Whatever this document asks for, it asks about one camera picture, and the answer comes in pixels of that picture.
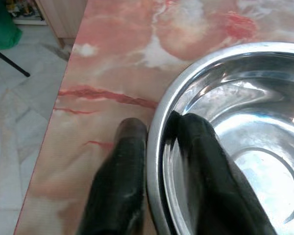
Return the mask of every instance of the wooden cabinet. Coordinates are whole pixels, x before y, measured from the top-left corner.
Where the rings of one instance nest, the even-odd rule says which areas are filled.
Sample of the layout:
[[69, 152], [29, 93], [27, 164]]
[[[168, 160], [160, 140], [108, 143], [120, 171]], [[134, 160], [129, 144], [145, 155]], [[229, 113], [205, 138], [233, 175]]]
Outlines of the wooden cabinet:
[[60, 45], [74, 41], [87, 0], [36, 0]]

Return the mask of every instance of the stainless steel bowl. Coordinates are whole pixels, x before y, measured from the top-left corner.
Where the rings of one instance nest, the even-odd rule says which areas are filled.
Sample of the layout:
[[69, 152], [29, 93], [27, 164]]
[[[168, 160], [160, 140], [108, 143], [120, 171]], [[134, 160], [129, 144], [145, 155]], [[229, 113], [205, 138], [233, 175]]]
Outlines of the stainless steel bowl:
[[147, 188], [161, 235], [194, 234], [172, 111], [209, 120], [280, 235], [294, 234], [294, 44], [252, 43], [212, 53], [171, 84], [147, 147]]

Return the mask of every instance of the pink marble surface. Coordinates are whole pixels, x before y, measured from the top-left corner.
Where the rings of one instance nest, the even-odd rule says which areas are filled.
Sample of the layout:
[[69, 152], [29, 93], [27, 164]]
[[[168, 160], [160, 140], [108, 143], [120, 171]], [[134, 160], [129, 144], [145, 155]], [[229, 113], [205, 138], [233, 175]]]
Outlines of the pink marble surface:
[[149, 125], [194, 60], [254, 41], [294, 42], [294, 0], [89, 0], [15, 234], [75, 234], [118, 124]]

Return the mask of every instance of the black chair leg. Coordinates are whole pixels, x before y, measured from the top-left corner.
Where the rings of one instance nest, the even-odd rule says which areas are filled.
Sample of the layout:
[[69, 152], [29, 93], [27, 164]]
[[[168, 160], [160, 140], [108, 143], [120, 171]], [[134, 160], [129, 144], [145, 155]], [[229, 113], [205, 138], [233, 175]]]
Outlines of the black chair leg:
[[9, 58], [7, 58], [6, 56], [4, 56], [1, 52], [0, 52], [0, 58], [2, 60], [4, 60], [5, 62], [7, 62], [9, 65], [11, 65], [12, 67], [16, 68], [18, 71], [20, 71], [22, 74], [24, 74], [26, 77], [29, 77], [30, 74], [28, 72], [26, 72], [25, 70], [23, 70], [20, 66], [18, 66], [17, 64], [15, 64], [12, 60], [10, 60]]

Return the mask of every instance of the green bag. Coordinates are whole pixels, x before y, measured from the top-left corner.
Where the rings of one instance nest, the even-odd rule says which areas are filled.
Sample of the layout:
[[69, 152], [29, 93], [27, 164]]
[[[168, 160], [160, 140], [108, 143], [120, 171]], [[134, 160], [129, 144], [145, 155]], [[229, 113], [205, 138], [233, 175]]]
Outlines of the green bag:
[[0, 50], [15, 46], [22, 32], [13, 23], [4, 3], [0, 0]]

